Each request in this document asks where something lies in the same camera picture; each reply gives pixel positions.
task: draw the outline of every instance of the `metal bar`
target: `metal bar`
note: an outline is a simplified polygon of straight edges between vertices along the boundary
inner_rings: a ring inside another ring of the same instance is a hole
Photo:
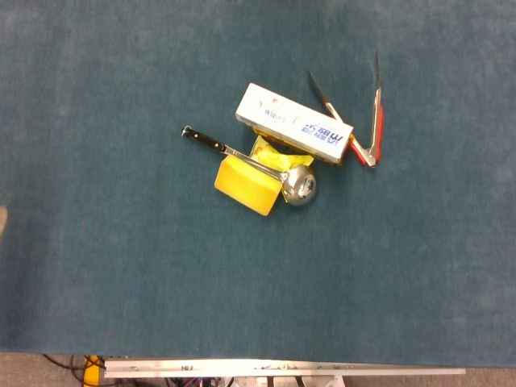
[[[464,368],[279,360],[107,360],[105,377],[295,377],[373,375],[460,375]]]

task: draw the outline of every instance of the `ladle handle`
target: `ladle handle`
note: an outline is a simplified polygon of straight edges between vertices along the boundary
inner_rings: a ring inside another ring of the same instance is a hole
[[[217,141],[215,139],[212,139],[211,137],[207,135],[203,135],[202,133],[199,133],[198,131],[195,131],[192,129],[191,126],[183,127],[183,131],[181,132],[181,135],[183,137],[190,137],[191,139],[195,139],[199,141],[200,143],[203,143],[213,149],[214,151],[225,153],[226,151],[226,144],[221,143],[220,141]]]

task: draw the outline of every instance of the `wire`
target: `wire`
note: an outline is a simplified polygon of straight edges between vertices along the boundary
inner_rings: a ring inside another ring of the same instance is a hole
[[[61,368],[68,369],[68,370],[72,370],[72,368],[70,368],[68,365],[60,363],[59,361],[53,359],[49,355],[42,354],[41,356],[44,357],[49,362],[51,362],[52,364],[56,365],[57,367],[61,367]],[[83,369],[83,368],[89,368],[91,366],[93,366],[93,364],[86,365],[85,367],[73,367],[73,369]]]
[[[101,360],[101,358],[99,356],[98,359],[102,362],[101,364],[97,363],[96,360],[92,360],[90,356],[86,356],[84,355],[85,359],[88,360],[92,365],[96,365],[97,367],[99,368],[102,368],[102,369],[106,369],[106,367],[104,366],[104,360]]]

